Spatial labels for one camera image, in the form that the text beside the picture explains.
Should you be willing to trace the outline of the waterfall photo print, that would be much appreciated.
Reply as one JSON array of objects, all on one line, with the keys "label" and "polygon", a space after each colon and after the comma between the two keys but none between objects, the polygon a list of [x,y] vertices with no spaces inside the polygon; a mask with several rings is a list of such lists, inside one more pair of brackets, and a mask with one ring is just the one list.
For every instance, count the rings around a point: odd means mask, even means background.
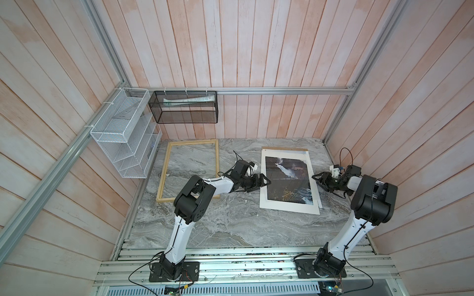
[{"label": "waterfall photo print", "polygon": [[260,208],[320,214],[322,201],[309,152],[262,150],[260,171],[272,182],[260,189]]}]

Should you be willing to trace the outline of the wooden picture frame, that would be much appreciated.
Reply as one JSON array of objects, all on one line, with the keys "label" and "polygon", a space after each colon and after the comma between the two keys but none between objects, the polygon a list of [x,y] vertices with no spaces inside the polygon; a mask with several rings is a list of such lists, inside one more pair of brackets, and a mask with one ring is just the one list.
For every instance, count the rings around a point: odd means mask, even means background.
[{"label": "wooden picture frame", "polygon": [[217,139],[173,141],[167,145],[156,202],[172,202],[193,175],[215,178],[220,171]]}]

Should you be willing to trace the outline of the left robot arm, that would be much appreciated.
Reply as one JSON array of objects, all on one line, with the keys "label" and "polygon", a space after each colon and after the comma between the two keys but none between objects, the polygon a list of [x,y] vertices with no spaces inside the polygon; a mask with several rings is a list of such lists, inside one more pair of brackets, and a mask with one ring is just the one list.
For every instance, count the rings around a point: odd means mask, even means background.
[{"label": "left robot arm", "polygon": [[237,160],[234,166],[218,178],[203,179],[193,175],[174,200],[175,224],[169,245],[159,257],[157,266],[164,276],[176,280],[183,273],[186,247],[191,232],[206,213],[216,195],[232,192],[253,192],[271,185],[263,173],[254,173],[254,162]]}]

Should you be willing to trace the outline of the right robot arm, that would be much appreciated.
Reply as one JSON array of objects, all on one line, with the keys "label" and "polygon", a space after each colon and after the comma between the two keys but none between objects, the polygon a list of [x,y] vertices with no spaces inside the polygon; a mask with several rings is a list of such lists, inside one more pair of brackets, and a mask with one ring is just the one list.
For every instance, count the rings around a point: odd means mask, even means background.
[{"label": "right robot arm", "polygon": [[376,226],[390,221],[398,187],[362,175],[361,168],[355,165],[348,166],[337,178],[331,172],[312,178],[327,192],[342,191],[352,196],[348,221],[335,238],[319,249],[312,263],[315,273],[321,278],[339,276],[359,241]]}]

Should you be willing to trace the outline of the brown backing board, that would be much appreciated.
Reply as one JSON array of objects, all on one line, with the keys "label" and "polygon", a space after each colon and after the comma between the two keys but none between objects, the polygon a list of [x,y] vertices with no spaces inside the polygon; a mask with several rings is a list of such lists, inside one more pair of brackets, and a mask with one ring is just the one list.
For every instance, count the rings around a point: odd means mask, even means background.
[{"label": "brown backing board", "polygon": [[299,151],[299,152],[308,152],[308,149],[303,149],[303,148],[282,148],[282,147],[262,147],[262,150],[278,150],[278,151]]}]

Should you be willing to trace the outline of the paper in black basket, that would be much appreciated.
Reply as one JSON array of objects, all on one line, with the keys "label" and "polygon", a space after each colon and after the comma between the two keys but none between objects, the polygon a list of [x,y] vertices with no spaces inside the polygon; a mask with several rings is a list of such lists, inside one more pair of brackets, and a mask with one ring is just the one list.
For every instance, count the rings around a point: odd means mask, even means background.
[{"label": "paper in black basket", "polygon": [[179,98],[164,98],[162,105],[164,107],[179,107],[179,106],[207,106],[216,101],[215,95],[200,96],[200,97],[179,97]]}]

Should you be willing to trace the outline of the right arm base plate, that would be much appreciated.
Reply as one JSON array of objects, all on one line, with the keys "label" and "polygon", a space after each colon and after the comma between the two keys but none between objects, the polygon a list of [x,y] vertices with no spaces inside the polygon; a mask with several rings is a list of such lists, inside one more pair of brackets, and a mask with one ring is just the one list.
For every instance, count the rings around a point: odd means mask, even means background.
[{"label": "right arm base plate", "polygon": [[296,259],[296,272],[299,279],[312,278],[346,278],[346,262],[339,259],[321,260]]}]

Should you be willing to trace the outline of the aluminium rail platform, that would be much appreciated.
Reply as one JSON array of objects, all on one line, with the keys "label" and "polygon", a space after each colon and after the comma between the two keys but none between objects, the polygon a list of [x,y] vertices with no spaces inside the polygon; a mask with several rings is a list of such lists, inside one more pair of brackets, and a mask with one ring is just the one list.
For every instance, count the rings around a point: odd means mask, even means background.
[{"label": "aluminium rail platform", "polygon": [[[317,246],[297,247],[231,247],[188,249],[186,261],[200,262],[198,284],[244,282],[299,281],[295,259],[309,259],[318,251]],[[150,270],[146,263],[158,249],[132,248],[125,243],[102,262],[93,283],[91,295],[104,295],[115,286],[144,289],[149,284]],[[345,266],[347,277],[343,289],[356,280],[385,280],[394,296],[406,296],[395,264],[388,255],[378,255],[369,243],[355,246]]]}]

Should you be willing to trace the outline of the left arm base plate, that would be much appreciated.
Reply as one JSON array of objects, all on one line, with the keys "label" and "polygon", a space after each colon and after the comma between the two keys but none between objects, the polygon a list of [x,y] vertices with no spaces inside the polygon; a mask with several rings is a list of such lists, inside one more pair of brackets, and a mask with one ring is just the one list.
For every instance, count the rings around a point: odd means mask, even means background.
[{"label": "left arm base plate", "polygon": [[199,279],[200,262],[184,261],[174,265],[172,263],[153,263],[149,275],[149,282],[190,281]]}]

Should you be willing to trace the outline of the aluminium frame profile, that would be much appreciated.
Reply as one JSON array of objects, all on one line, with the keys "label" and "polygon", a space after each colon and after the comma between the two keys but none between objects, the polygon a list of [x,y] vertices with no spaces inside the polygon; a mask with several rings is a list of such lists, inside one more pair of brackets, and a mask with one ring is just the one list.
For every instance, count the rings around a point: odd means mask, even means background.
[{"label": "aluminium frame profile", "polygon": [[[335,129],[338,127],[341,119],[344,117],[349,105],[355,98],[357,92],[367,75],[370,73],[375,61],[378,59],[386,42],[390,38],[393,30],[397,27],[401,16],[407,7],[407,1],[396,1],[391,10],[373,48],[370,51],[359,75],[351,86],[311,86],[311,87],[213,87],[218,95],[345,95],[343,106],[338,111],[334,122],[330,125],[328,137],[331,137]],[[91,141],[91,130],[97,125],[107,108],[112,104],[116,95],[130,84],[127,77],[114,87],[113,92],[109,94],[107,99],[101,104],[100,108],[90,117],[89,121],[77,134],[71,145],[60,156],[59,160],[51,167],[46,176],[34,187],[33,191],[28,195],[26,201],[19,207],[16,213],[8,221],[5,228],[1,231],[1,263],[5,263],[12,251],[17,247],[20,240],[31,227],[33,221],[39,215],[49,201],[53,192],[59,187],[64,180],[65,175],[70,171],[72,166],[81,156],[89,142]]]}]

